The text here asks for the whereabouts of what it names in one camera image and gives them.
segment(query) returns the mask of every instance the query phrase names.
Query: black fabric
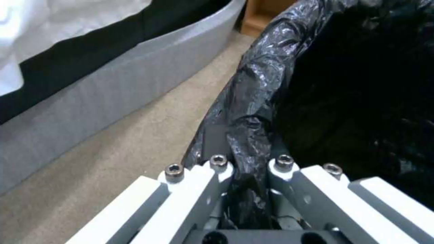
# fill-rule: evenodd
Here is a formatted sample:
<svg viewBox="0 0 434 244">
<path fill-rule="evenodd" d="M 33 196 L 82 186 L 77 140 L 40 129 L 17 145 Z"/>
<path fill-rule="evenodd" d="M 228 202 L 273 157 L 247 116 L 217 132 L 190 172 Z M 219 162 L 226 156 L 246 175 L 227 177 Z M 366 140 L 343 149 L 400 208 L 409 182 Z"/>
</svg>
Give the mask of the black fabric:
<svg viewBox="0 0 434 244">
<path fill-rule="evenodd" d="M 140 13 L 57 43 L 20 64 L 24 86 L 0 96 L 0 125 L 143 41 L 197 22 L 229 0 L 154 0 Z"/>
<path fill-rule="evenodd" d="M 274 228 L 267 163 L 285 145 L 301 166 L 378 175 L 434 208 L 431 1 L 299 0 L 244 54 L 203 119 L 227 127 L 236 173 L 223 228 Z"/>
</svg>

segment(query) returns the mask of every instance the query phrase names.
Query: bolt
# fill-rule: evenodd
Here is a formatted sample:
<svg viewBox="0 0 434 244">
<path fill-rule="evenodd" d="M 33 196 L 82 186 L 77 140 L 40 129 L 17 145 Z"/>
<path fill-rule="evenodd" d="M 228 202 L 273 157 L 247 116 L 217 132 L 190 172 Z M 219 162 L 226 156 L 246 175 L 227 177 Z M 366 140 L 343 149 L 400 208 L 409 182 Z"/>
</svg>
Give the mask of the bolt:
<svg viewBox="0 0 434 244">
<path fill-rule="evenodd" d="M 333 177 L 335 177 L 337 180 L 341 179 L 341 175 L 343 173 L 342 168 L 331 163 L 324 164 L 322 168 L 329 174 L 331 174 Z"/>
<path fill-rule="evenodd" d="M 286 154 L 279 155 L 276 160 L 275 168 L 282 172 L 291 171 L 294 165 L 294 159 Z"/>
<path fill-rule="evenodd" d="M 218 171 L 226 169 L 226 166 L 227 166 L 226 156 L 221 155 L 221 154 L 211 156 L 210 166 L 214 170 L 218 170 Z"/>
<path fill-rule="evenodd" d="M 170 183 L 178 183 L 184 179 L 184 167 L 179 164 L 172 164 L 164 169 L 166 181 Z"/>
<path fill-rule="evenodd" d="M 197 151 L 197 152 L 194 154 L 194 158 L 195 158 L 195 160 L 196 160 L 196 164 L 199 164 L 199 163 L 201 162 L 201 153 L 200 153 L 199 151 Z"/>
</svg>

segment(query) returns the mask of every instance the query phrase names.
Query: mounting hole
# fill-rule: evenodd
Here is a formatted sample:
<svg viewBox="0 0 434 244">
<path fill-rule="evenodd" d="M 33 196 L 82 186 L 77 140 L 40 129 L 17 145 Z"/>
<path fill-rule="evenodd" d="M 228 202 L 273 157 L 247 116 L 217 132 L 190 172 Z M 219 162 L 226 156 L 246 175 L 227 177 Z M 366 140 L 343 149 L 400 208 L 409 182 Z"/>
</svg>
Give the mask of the mounting hole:
<svg viewBox="0 0 434 244">
<path fill-rule="evenodd" d="M 202 244 L 227 244 L 226 236 L 218 231 L 212 231 L 204 236 Z"/>
<path fill-rule="evenodd" d="M 223 162 L 224 161 L 224 157 L 221 155 L 216 155 L 214 156 L 214 161 L 216 162 Z"/>
<path fill-rule="evenodd" d="M 304 202 L 305 202 L 306 204 L 310 204 L 310 203 L 312 202 L 312 197 L 309 196 L 309 195 L 305 195 L 305 196 L 303 197 L 303 200 L 304 200 Z"/>
<path fill-rule="evenodd" d="M 327 242 L 317 233 L 309 232 L 301 236 L 302 244 L 327 244 Z"/>
<path fill-rule="evenodd" d="M 181 168 L 179 167 L 179 165 L 170 165 L 169 166 L 169 171 L 170 172 L 176 172 L 179 171 Z"/>
</svg>

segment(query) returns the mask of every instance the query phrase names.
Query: trash bin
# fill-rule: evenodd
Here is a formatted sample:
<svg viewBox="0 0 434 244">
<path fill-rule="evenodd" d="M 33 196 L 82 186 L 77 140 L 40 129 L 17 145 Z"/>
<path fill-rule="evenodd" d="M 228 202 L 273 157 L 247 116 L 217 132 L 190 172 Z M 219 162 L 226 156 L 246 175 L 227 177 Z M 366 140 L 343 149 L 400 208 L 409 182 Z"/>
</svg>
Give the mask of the trash bin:
<svg viewBox="0 0 434 244">
<path fill-rule="evenodd" d="M 185 153 L 225 153 L 236 173 L 222 228 L 275 228 L 267 162 L 335 163 L 433 209 L 431 1 L 299 0 L 243 55 Z"/>
</svg>

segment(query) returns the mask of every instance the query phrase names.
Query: black metal plate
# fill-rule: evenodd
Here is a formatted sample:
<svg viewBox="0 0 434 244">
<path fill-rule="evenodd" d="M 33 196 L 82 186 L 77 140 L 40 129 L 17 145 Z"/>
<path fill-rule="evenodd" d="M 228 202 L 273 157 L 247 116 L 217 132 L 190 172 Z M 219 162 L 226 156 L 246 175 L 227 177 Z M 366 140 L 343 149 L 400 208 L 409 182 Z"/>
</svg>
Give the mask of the black metal plate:
<svg viewBox="0 0 434 244">
<path fill-rule="evenodd" d="M 348 244 L 338 231 L 193 230 L 184 244 Z"/>
</svg>

